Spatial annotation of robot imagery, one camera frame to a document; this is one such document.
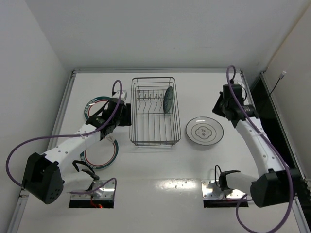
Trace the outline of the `white plate teal rim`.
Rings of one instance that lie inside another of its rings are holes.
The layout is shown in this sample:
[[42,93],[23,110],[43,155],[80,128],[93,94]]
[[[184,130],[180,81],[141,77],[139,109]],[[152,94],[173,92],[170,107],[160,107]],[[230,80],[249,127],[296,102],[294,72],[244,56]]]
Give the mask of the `white plate teal rim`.
[[213,118],[201,116],[191,119],[186,124],[186,135],[192,142],[201,146],[212,146],[224,136],[222,125]]

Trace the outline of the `blue floral green plate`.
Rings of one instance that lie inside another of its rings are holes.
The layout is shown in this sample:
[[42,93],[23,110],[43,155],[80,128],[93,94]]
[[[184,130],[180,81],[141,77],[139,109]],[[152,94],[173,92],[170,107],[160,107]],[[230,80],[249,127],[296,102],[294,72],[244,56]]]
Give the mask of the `blue floral green plate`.
[[163,99],[163,111],[164,113],[168,113],[173,104],[173,88],[169,86],[165,92],[164,99]]

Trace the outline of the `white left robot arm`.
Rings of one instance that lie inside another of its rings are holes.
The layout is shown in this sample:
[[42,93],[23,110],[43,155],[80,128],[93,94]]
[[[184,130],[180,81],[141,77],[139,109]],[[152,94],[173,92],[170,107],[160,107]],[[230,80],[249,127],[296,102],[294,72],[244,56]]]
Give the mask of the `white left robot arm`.
[[112,97],[102,112],[92,115],[77,133],[60,145],[33,153],[27,160],[22,187],[45,204],[51,204],[62,193],[94,195],[104,186],[93,168],[78,156],[93,144],[111,134],[117,126],[131,125],[130,105]]

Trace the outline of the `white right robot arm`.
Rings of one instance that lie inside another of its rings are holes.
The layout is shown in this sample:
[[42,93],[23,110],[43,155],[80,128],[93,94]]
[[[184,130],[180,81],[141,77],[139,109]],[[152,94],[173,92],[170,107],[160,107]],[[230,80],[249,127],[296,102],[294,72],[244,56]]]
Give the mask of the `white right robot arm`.
[[232,123],[245,141],[258,170],[257,178],[239,170],[223,171],[218,181],[220,189],[238,189],[251,196],[258,207],[292,201],[300,172],[297,168],[289,168],[271,148],[256,109],[244,104],[242,87],[225,84],[212,111]]

